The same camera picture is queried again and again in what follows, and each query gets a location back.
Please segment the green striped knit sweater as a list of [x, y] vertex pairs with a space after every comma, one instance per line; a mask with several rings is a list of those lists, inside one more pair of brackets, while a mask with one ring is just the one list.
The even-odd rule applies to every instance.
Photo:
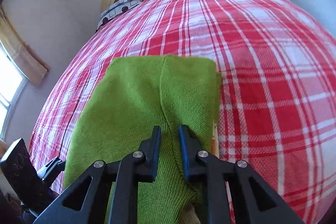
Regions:
[[114, 59], [95, 87], [71, 136], [63, 185], [94, 161], [113, 162], [162, 131], [158, 173], [139, 185], [139, 223], [180, 223], [183, 209], [201, 192], [187, 184], [181, 163], [179, 126], [185, 124], [211, 149], [219, 116], [221, 75], [202, 57], [131, 56]]

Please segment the grey patterned pillow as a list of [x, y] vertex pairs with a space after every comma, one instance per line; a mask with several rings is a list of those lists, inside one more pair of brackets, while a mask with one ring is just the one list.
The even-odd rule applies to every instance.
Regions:
[[110, 20], [138, 6], [142, 3], [142, 1], [143, 0], [118, 0], [117, 2], [114, 2], [114, 4], [111, 4], [101, 13], [96, 32], [98, 32], [98, 30]]

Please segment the red white plaid bedspread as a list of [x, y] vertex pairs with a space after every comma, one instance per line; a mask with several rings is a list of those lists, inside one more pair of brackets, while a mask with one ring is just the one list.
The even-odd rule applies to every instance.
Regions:
[[102, 26], [49, 95], [30, 140], [41, 168], [114, 59], [202, 57], [221, 76], [219, 157], [247, 161], [305, 223], [335, 199], [335, 38], [289, 0], [144, 0]]

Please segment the yellow curtain left window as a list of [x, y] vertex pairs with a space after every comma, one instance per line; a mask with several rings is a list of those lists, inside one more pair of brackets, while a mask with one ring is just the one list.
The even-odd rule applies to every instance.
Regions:
[[39, 86], [50, 67], [17, 33], [1, 6], [1, 45], [17, 68], [34, 85]]

